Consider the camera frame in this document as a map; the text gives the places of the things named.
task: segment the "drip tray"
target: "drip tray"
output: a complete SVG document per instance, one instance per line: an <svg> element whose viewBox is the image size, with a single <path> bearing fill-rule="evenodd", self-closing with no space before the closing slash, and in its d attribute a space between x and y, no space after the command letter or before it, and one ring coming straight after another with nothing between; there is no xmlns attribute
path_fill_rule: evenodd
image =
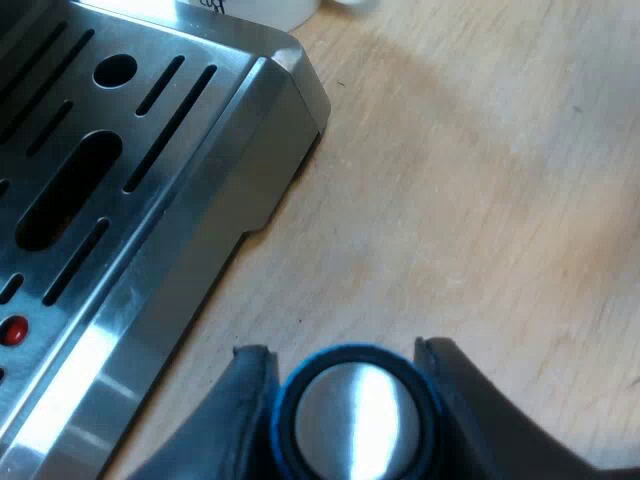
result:
<svg viewBox="0 0 640 480"><path fill-rule="evenodd" d="M92 478L329 103L266 27L4 3L0 477Z"/></svg>

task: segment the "wooden surface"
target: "wooden surface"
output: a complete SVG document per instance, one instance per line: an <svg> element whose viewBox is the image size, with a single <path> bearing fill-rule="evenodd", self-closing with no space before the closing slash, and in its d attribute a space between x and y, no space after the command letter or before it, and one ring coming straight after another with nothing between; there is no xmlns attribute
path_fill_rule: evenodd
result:
<svg viewBox="0 0 640 480"><path fill-rule="evenodd" d="M295 35L326 135L248 239L109 471L180 425L231 359L282 375L338 342L453 337L601 467L640 458L640 8L381 0Z"/></svg>

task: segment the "slot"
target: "slot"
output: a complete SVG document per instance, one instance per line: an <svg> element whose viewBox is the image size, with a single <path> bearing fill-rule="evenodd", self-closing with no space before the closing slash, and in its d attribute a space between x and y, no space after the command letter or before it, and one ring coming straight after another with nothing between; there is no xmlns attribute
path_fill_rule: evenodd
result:
<svg viewBox="0 0 640 480"><path fill-rule="evenodd" d="M104 236L108 228L109 219L101 218L98 220L98 223L93 227L91 233L84 239L80 247L71 257L71 260L69 260L69 263L65 265L51 287L49 287L49 290L47 290L47 293L42 299L42 303L45 306L50 307L58 301L60 295L62 295L67 285L69 285L69 282L71 282L75 274L80 270L80 267Z"/></svg>
<svg viewBox="0 0 640 480"><path fill-rule="evenodd" d="M42 146L47 142L51 134L58 128L58 126L62 123L62 120L67 116L67 114L73 108L73 102L69 100L65 100L62 106L55 113L53 118L49 120L49 123L44 127L38 138L27 148L27 156L33 157L38 151L42 148Z"/></svg>
<svg viewBox="0 0 640 480"><path fill-rule="evenodd" d="M136 188L138 188L138 185L140 185L144 176L147 174L149 169L151 169L164 148L167 146L171 137L176 133L176 130L178 130L180 124L184 121L191 108L193 108L215 72L216 67L214 65L209 65L204 69L204 72L202 72L198 81L191 88L185 99L182 101L176 112L173 114L153 145L151 145L151 148L125 184L123 190L126 193L132 193Z"/></svg>
<svg viewBox="0 0 640 480"><path fill-rule="evenodd" d="M62 32L67 28L67 22L60 22L56 25L56 28L44 39L44 41L40 44L38 49L31 54L31 56L27 59L24 65L18 70L18 73L11 79L9 83L0 91L0 103L4 102L7 97L13 92L18 85L26 78L33 67L35 67L38 62L44 57L44 55L49 51L49 49L53 46L55 41L58 39Z"/></svg>
<svg viewBox="0 0 640 480"><path fill-rule="evenodd" d="M29 117L29 114L36 108L38 103L44 98L44 96L51 90L55 83L60 79L62 74L69 68L69 65L75 60L82 49L89 43L91 37L93 37L95 31L87 30L76 42L73 48L65 55L62 62L51 72L44 83L36 90L31 96L24 108L11 120L9 125L4 129L0 135L0 145L4 145L9 141L12 135L20 128L20 125Z"/></svg>
<svg viewBox="0 0 640 480"><path fill-rule="evenodd" d="M153 107L153 104L156 103L158 97L162 94L169 82L173 78L173 76L178 72L180 66L184 63L184 57L182 55L174 58L167 69L160 75L160 78L156 82L156 84L151 88L147 96L144 98L138 109L136 110L136 115L139 117L145 116Z"/></svg>
<svg viewBox="0 0 640 480"><path fill-rule="evenodd" d="M13 275L0 291L0 305L9 303L23 283L24 277L20 273Z"/></svg>
<svg viewBox="0 0 640 480"><path fill-rule="evenodd" d="M83 138L18 223L18 246L39 251L53 245L121 153L122 140L113 132L101 130Z"/></svg>

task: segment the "white mug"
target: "white mug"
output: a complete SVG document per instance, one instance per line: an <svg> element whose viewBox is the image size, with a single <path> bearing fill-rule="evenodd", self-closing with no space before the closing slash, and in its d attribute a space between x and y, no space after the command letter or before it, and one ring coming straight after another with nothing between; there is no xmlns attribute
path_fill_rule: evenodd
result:
<svg viewBox="0 0 640 480"><path fill-rule="evenodd" d="M322 0L180 0L288 32L307 20Z"/></svg>

